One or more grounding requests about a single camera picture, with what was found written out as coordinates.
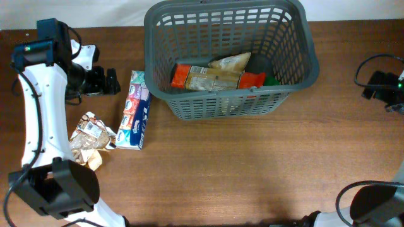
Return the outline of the brown cookie snack bag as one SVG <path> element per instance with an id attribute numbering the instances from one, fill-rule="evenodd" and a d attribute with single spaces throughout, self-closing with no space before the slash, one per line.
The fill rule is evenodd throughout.
<path id="1" fill-rule="evenodd" d="M 85 113 L 69 140 L 73 159 L 93 171 L 97 170 L 103 163 L 100 152 L 116 149 L 116 136 L 94 113 Z"/>

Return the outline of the multicolour tissue multipack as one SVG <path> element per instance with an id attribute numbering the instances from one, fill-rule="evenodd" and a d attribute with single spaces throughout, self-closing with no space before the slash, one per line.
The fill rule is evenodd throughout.
<path id="1" fill-rule="evenodd" d="M 151 94 L 146 87 L 145 72 L 132 71 L 123 116 L 116 136 L 116 146 L 141 150 L 150 110 Z"/>

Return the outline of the red spaghetti pasta packet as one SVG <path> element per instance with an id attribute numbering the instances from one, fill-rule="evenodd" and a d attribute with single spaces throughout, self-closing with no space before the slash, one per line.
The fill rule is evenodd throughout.
<path id="1" fill-rule="evenodd" d="M 260 88 L 266 73 L 224 71 L 209 67 L 178 64 L 175 67 L 171 87 L 193 91 L 228 91 Z"/>

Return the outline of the green lid spice jar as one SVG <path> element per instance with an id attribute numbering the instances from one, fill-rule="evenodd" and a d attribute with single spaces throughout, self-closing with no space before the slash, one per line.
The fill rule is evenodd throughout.
<path id="1" fill-rule="evenodd" d="M 273 76 L 267 76 L 263 83 L 263 86 L 278 86 L 280 82 Z"/>

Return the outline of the grey plastic shopping basket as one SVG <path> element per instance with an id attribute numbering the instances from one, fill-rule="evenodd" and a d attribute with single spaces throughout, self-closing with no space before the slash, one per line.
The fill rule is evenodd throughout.
<path id="1" fill-rule="evenodd" d="M 319 63 L 306 12 L 297 0 L 162 1 L 145 15 L 145 82 L 182 120 L 274 111 L 289 94 L 317 80 Z M 249 73 L 276 86 L 192 91 L 171 86 L 178 64 L 209 62 L 248 52 Z"/>

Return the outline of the beige paper food bag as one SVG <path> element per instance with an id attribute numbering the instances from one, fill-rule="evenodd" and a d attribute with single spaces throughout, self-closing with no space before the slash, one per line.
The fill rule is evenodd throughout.
<path id="1" fill-rule="evenodd" d="M 211 61 L 208 66 L 213 69 L 220 69 L 224 71 L 237 71 L 242 72 L 246 68 L 251 52 L 225 57 L 217 61 Z"/>

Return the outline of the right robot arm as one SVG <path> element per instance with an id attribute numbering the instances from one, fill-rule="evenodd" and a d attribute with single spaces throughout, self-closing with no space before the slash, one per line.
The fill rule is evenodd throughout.
<path id="1" fill-rule="evenodd" d="M 362 96 L 380 100 L 387 112 L 403 114 L 403 75 L 376 71 L 368 85 L 392 85 L 398 91 L 364 89 Z M 350 207 L 342 209 L 340 200 L 344 193 L 361 187 Z M 361 181 L 347 185 L 339 192 L 335 212 L 315 211 L 294 226 L 403 226 L 403 167 L 391 182 Z"/>

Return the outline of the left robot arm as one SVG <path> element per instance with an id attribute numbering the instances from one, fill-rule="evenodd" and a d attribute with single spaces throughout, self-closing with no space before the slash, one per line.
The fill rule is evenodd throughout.
<path id="1" fill-rule="evenodd" d="M 121 90 L 116 70 L 97 65 L 97 46 L 83 45 L 71 33 L 57 19 L 39 20 L 37 39 L 14 48 L 11 66 L 23 90 L 26 139 L 21 170 L 8 175 L 8 193 L 69 225 L 128 226 L 101 199 L 95 172 L 76 162 L 69 145 L 66 105 Z"/>

